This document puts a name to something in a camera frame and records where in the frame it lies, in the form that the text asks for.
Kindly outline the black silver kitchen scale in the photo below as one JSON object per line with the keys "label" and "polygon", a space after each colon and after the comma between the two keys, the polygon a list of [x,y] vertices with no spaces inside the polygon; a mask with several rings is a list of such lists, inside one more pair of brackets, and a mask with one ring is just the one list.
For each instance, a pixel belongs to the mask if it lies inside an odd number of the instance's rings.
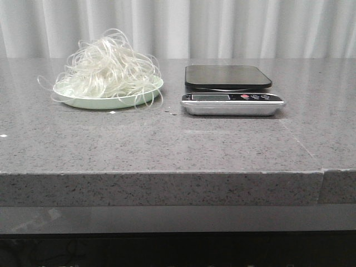
{"label": "black silver kitchen scale", "polygon": [[187,66],[185,86],[181,105],[191,115],[272,116],[286,105],[264,91],[272,81],[254,66]]}

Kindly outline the pale green round plate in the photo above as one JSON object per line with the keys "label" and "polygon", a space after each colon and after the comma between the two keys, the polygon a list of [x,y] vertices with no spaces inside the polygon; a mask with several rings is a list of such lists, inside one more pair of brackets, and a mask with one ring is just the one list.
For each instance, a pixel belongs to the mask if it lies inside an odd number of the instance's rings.
{"label": "pale green round plate", "polygon": [[137,95],[111,98],[79,97],[64,89],[55,89],[54,93],[58,96],[60,102],[72,107],[89,110],[111,110],[152,104],[153,100],[159,95],[163,84],[164,81],[155,76],[153,88],[145,91],[141,90]]}

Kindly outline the white vermicelli noodle bundle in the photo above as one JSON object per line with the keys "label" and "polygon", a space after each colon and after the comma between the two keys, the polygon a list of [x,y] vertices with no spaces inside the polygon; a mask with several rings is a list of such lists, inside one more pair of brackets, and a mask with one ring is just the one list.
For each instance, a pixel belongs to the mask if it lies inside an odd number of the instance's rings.
{"label": "white vermicelli noodle bundle", "polygon": [[[55,89],[68,90],[79,97],[132,96],[153,88],[155,76],[162,79],[157,59],[135,51],[126,35],[112,28],[97,40],[79,41],[78,50],[68,57],[65,70],[54,84],[43,76],[38,76],[37,82],[51,92],[53,101],[60,102]],[[150,107],[162,98],[161,88],[152,104],[143,105]]]}

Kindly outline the white pleated curtain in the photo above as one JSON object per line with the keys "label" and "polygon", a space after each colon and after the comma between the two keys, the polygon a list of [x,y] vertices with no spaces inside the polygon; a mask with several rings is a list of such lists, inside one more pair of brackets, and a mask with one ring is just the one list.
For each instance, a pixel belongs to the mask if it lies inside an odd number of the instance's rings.
{"label": "white pleated curtain", "polygon": [[2,1],[1,57],[67,57],[120,29],[158,58],[353,58],[354,1]]}

